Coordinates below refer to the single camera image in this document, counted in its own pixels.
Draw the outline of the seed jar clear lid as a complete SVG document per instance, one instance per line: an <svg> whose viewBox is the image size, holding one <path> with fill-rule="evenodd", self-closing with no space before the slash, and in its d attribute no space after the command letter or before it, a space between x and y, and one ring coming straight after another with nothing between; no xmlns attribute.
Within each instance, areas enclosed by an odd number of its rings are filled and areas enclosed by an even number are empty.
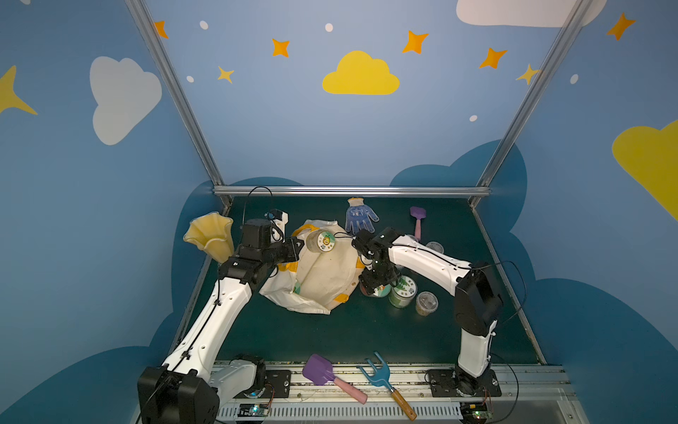
<svg viewBox="0 0 678 424"><path fill-rule="evenodd" d="M431 250L433 250L434 252L439 253L439 254L443 254L443 253L444 253L444 247L443 247L440 243L438 243L438 242L436 242L436 241L430 241L430 242L428 242L428 243L426 244L426 247L429 248L429 249L431 249Z"/></svg>

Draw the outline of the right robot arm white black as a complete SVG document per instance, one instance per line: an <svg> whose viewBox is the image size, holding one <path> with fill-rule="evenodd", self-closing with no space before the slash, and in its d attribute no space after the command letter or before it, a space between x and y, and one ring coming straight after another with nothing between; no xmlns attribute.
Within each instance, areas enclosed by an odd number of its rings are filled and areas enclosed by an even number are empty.
<svg viewBox="0 0 678 424"><path fill-rule="evenodd" d="M351 245L367 261L367 269L358 278L367 290L395 287L401 277L398 269L403 267L452 295L455 321L461 329L457 378L467 385L489 378L490 347L504 305L499 283L487 274L490 264L451 258L391 228L377 235L360 231Z"/></svg>

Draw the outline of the carrot label seed can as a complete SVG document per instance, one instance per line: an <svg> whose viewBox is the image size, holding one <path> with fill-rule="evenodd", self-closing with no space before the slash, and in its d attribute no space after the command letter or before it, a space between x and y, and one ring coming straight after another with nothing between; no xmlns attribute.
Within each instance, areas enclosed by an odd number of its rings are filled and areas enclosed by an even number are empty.
<svg viewBox="0 0 678 424"><path fill-rule="evenodd" d="M363 295L369 298L385 298L388 297L388 295L391 292L390 285L381 285L374 289L368 289L363 284L360 284L359 289L363 293Z"/></svg>

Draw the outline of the white canvas bag yellow handles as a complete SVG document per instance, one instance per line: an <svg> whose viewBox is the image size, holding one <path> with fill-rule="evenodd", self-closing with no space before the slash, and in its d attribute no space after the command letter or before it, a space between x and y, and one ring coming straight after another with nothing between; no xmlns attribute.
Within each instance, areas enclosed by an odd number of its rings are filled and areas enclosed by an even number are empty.
<svg viewBox="0 0 678 424"><path fill-rule="evenodd" d="M305 247L307 235L318 229L335 234L337 244L331 252L316 254ZM329 314L349 300L365 269L352 246L352 238L338 222L323 220L305 221L292 236L304 242L299 260L278 265L260 294L292 312Z"/></svg>

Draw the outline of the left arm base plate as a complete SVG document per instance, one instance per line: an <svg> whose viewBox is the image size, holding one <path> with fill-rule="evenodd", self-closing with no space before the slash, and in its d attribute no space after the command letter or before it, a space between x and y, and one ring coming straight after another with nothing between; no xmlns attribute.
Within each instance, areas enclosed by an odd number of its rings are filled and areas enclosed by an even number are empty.
<svg viewBox="0 0 678 424"><path fill-rule="evenodd" d="M267 370L264 386L260 390L243 391L236 399L287 399L291 392L291 371Z"/></svg>

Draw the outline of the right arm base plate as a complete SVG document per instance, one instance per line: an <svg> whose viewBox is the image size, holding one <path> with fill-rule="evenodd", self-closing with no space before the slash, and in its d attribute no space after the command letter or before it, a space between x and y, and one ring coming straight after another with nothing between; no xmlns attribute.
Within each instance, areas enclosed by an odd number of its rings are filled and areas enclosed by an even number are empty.
<svg viewBox="0 0 678 424"><path fill-rule="evenodd" d="M462 369L429 369L425 374L434 398L501 397L501 388L492 369L473 377Z"/></svg>

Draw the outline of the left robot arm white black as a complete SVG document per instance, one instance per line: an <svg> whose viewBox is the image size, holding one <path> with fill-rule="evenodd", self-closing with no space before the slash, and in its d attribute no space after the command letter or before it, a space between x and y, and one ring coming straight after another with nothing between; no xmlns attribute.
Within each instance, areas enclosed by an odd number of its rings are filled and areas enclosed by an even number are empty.
<svg viewBox="0 0 678 424"><path fill-rule="evenodd" d="M208 304L192 328L160 367L147 367L139 377L138 423L214 423L224 388L209 381L217 353L236 318L262 284L282 263L298 261L304 242L296 237L241 245L219 268Z"/></svg>

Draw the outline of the sunflower label seed can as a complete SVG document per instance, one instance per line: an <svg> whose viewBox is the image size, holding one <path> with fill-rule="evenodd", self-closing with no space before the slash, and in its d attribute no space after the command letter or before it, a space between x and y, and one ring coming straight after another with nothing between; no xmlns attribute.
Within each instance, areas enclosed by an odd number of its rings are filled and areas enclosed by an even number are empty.
<svg viewBox="0 0 678 424"><path fill-rule="evenodd" d="M335 234L327 229L313 230L305 239L305 247L309 252L316 254L329 253L335 248L336 244Z"/></svg>

